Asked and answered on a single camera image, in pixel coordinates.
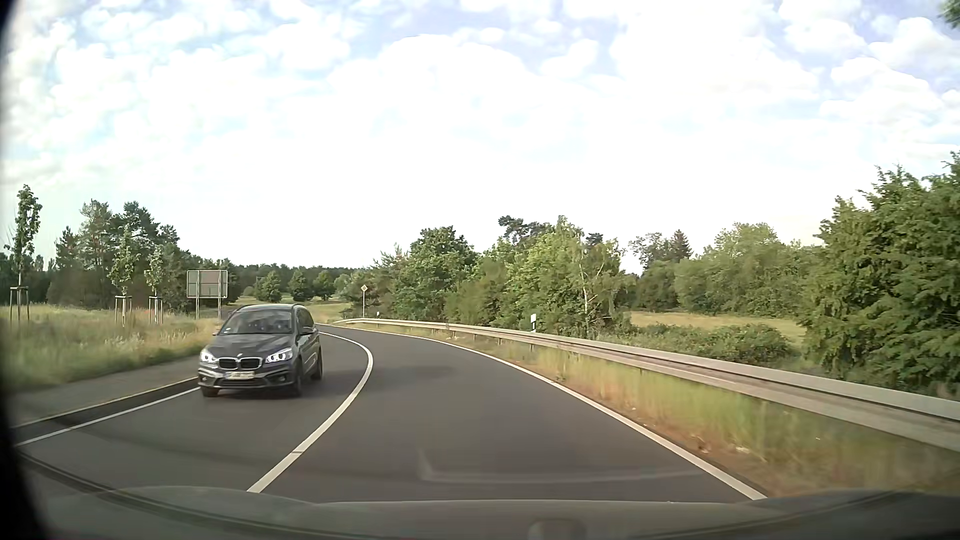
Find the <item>guardrail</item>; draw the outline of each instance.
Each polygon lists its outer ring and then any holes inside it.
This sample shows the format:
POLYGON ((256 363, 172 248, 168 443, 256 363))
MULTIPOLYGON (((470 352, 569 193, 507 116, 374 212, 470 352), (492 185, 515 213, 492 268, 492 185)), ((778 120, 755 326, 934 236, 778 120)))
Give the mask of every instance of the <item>guardrail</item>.
POLYGON ((960 452, 960 402, 952 400, 714 358, 528 331, 393 319, 347 319, 335 324, 358 323, 484 335, 600 357, 960 452))

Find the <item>pine tree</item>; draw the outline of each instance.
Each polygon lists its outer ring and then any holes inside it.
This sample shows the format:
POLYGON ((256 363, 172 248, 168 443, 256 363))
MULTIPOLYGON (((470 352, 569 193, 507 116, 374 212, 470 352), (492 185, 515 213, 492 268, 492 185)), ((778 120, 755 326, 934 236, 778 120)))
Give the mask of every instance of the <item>pine tree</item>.
POLYGON ((690 249, 690 242, 686 239, 686 234, 680 229, 673 232, 673 236, 667 240, 666 260, 680 262, 693 255, 690 249))

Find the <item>blue sky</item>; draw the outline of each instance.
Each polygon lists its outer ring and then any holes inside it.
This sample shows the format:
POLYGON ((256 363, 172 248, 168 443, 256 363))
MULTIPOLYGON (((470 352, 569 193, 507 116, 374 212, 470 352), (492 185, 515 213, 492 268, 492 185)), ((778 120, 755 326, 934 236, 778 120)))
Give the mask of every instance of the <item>blue sky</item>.
POLYGON ((30 184, 49 256, 84 201, 135 199, 205 257, 292 265, 443 225, 483 249, 504 214, 623 245, 736 221, 809 242, 875 166, 960 149, 938 5, 25 0, 4 215, 30 184))

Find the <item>sign post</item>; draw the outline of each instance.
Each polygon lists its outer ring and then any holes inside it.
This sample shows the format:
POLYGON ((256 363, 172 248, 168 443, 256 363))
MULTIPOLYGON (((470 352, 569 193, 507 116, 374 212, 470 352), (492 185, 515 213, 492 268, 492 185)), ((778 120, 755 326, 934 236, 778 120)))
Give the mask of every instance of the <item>sign post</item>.
POLYGON ((196 318, 200 318, 200 299, 217 299, 217 318, 223 318, 223 299, 227 297, 227 270, 187 270, 186 297, 197 300, 196 318))

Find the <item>white lane line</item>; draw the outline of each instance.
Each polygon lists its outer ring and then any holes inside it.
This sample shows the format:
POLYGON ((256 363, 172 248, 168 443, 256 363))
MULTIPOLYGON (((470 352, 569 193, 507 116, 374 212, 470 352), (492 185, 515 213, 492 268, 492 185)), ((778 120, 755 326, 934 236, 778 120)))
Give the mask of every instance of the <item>white lane line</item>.
POLYGON ((298 444, 298 446, 295 449, 293 449, 293 451, 291 451, 288 455, 286 455, 286 457, 281 459, 280 462, 277 465, 275 465, 274 468, 270 470, 270 472, 264 475, 262 479, 257 480, 254 485, 250 486, 250 489, 248 489, 247 491, 251 493, 260 493, 261 491, 263 491, 268 485, 270 485, 270 482, 276 480, 276 477, 280 476, 280 474, 283 473, 283 471, 285 471, 287 467, 292 465, 293 462, 296 461, 301 454, 306 452, 306 449, 310 448, 310 445, 317 442, 317 439, 319 439, 321 435, 323 435, 327 430, 329 430, 330 426, 333 426, 333 423, 336 422, 337 419, 340 418, 340 415, 342 415, 344 411, 347 410, 347 407, 349 407, 350 404, 353 403, 353 400, 356 399, 357 395, 360 393, 360 390, 363 390, 364 384, 367 383, 367 379, 370 378, 370 371, 373 370, 373 353, 370 352, 370 349, 364 347, 363 344, 361 343, 357 343, 356 341, 353 341, 352 339, 346 339, 345 337, 341 337, 333 333, 326 333, 325 331, 319 331, 317 333, 321 333, 323 335, 329 335, 330 337, 336 337, 337 339, 343 339, 344 341, 348 341, 356 345, 357 347, 360 347, 361 349, 363 349, 367 353, 367 371, 364 372, 363 377, 360 378, 360 382, 357 382, 357 385, 353 387, 353 391, 350 392, 350 395, 347 396, 347 398, 344 400, 343 403, 340 404, 339 407, 337 407, 337 410, 333 411, 333 414, 328 416, 326 420, 322 424, 320 424, 319 428, 316 428, 312 433, 310 433, 307 436, 307 438, 303 439, 303 442, 298 444))
POLYGON ((747 496, 747 497, 750 498, 751 500, 757 501, 757 500, 759 500, 759 499, 766 499, 766 498, 767 498, 766 495, 763 495, 763 494, 760 493, 759 491, 756 491, 754 488, 750 487, 749 485, 747 485, 747 484, 743 483, 742 481, 734 478, 733 476, 731 476, 731 475, 727 474, 726 472, 718 469, 717 467, 709 464, 708 462, 704 461, 703 459, 701 459, 701 458, 698 457, 697 455, 691 454, 691 453, 688 452, 686 449, 684 449, 684 448, 682 448, 682 447, 680 447, 680 446, 677 446, 676 444, 674 444, 674 443, 672 443, 672 442, 664 439, 663 437, 661 437, 661 436, 657 435, 656 433, 648 430, 648 429, 645 428, 644 426, 641 426, 640 424, 634 422, 633 420, 627 418, 626 416, 623 416, 623 415, 620 414, 619 412, 616 412, 616 411, 614 411, 614 410, 612 410, 612 409, 606 408, 605 406, 596 403, 594 400, 588 398, 587 396, 578 394, 577 392, 574 392, 573 390, 567 388, 566 386, 563 386, 562 384, 559 384, 558 382, 555 382, 555 381, 553 381, 553 380, 550 380, 550 379, 544 377, 543 375, 540 375, 539 373, 534 373, 534 372, 532 372, 532 371, 530 371, 530 370, 528 370, 528 369, 526 369, 526 368, 522 368, 522 367, 520 367, 520 366, 518 366, 518 365, 516 365, 516 364, 513 364, 513 363, 511 363, 511 362, 508 362, 507 360, 503 360, 503 359, 497 358, 496 356, 490 356, 490 355, 488 355, 488 354, 486 354, 486 353, 481 353, 481 352, 479 352, 479 351, 474 351, 473 349, 468 349, 467 347, 462 347, 462 346, 460 346, 460 345, 455 345, 455 344, 453 344, 453 343, 448 343, 448 342, 446 342, 446 341, 441 341, 441 340, 439 340, 439 339, 433 339, 432 337, 423 337, 422 335, 411 335, 411 334, 408 334, 408 333, 394 333, 394 332, 391 332, 391 331, 380 331, 380 330, 368 330, 368 329, 357 329, 357 328, 355 328, 354 330, 359 330, 359 331, 375 331, 375 332, 377 332, 377 333, 387 333, 387 334, 389 334, 389 335, 401 335, 401 336, 405 336, 405 337, 416 337, 416 339, 425 339, 425 340, 427 340, 427 341, 435 341, 435 342, 437 342, 437 343, 443 343, 444 345, 449 345, 450 347, 456 347, 457 349, 463 349, 464 351, 468 351, 468 352, 471 352, 471 353, 475 353, 475 354, 478 354, 478 355, 480 355, 480 356, 486 356, 487 358, 492 358, 492 359, 494 359, 494 360, 496 360, 496 361, 498 361, 498 362, 500 362, 500 363, 502 363, 502 364, 506 364, 506 365, 508 365, 508 366, 510 366, 510 367, 512 367, 512 368, 514 368, 514 369, 518 369, 518 370, 522 371, 523 373, 525 373, 525 374, 527 374, 527 375, 529 375, 529 376, 536 377, 537 379, 542 380, 543 382, 546 382, 547 384, 549 384, 549 385, 551 385, 551 386, 553 386, 553 387, 555 387, 555 388, 557 388, 557 389, 559 389, 559 390, 563 390, 563 392, 566 392, 567 394, 573 396, 574 398, 577 398, 578 400, 584 402, 585 404, 590 405, 590 406, 592 406, 593 408, 595 408, 595 409, 597 409, 597 410, 599 410, 599 411, 601 411, 601 412, 604 412, 604 413, 610 415, 611 417, 617 419, 618 421, 620 421, 620 423, 624 424, 624 425, 627 426, 628 428, 631 428, 632 430, 637 431, 637 432, 645 435, 647 438, 649 438, 649 439, 653 440, 654 442, 656 442, 657 444, 663 446, 665 449, 669 450, 670 452, 672 452, 672 453, 674 453, 674 454, 682 457, 683 459, 686 459, 687 461, 689 461, 689 462, 692 463, 693 465, 696 465, 697 467, 699 467, 700 469, 702 469, 702 470, 703 470, 704 472, 706 472, 707 474, 709 474, 709 475, 711 475, 711 476, 719 479, 720 481, 724 482, 724 483, 727 484, 728 486, 732 487, 733 489, 735 489, 735 490, 739 491, 740 493, 742 493, 743 495, 747 496))
POLYGON ((104 416, 103 418, 97 418, 96 420, 90 420, 89 422, 83 422, 82 424, 78 424, 78 425, 76 425, 76 426, 71 426, 70 428, 63 428, 62 430, 57 430, 57 431, 54 431, 54 432, 52 432, 52 433, 47 433, 47 434, 45 434, 45 435, 41 435, 41 436, 39 436, 39 437, 34 437, 34 438, 32 438, 32 439, 27 439, 27 440, 25 440, 25 441, 21 441, 21 442, 18 442, 18 443, 16 443, 16 444, 14 444, 14 446, 15 446, 15 447, 18 447, 18 446, 28 445, 28 444, 30 444, 30 443, 35 443, 36 441, 42 441, 43 439, 49 439, 50 437, 53 437, 53 436, 55 436, 55 435, 60 435, 60 434, 62 434, 62 433, 67 433, 68 431, 79 430, 80 428, 86 428, 87 426, 92 426, 92 425, 96 424, 97 422, 103 422, 104 420, 109 420, 110 418, 116 418, 117 416, 120 416, 120 415, 122 415, 122 414, 127 414, 128 412, 134 412, 135 410, 140 410, 141 408, 146 408, 146 407, 148 407, 148 406, 150 406, 150 405, 162 404, 162 403, 165 402, 165 401, 172 400, 172 399, 174 399, 174 398, 178 398, 178 397, 180 397, 180 396, 182 396, 182 395, 189 394, 190 392, 194 392, 194 391, 198 390, 199 388, 200 388, 199 386, 196 387, 196 388, 190 388, 189 390, 184 390, 184 391, 180 392, 179 394, 174 394, 173 396, 167 396, 166 398, 161 398, 161 399, 159 399, 159 400, 156 400, 155 402, 149 402, 148 404, 143 404, 143 405, 135 406, 134 408, 128 408, 128 409, 126 409, 126 410, 121 410, 120 412, 114 412, 113 414, 110 414, 110 415, 108 415, 108 416, 104 416))

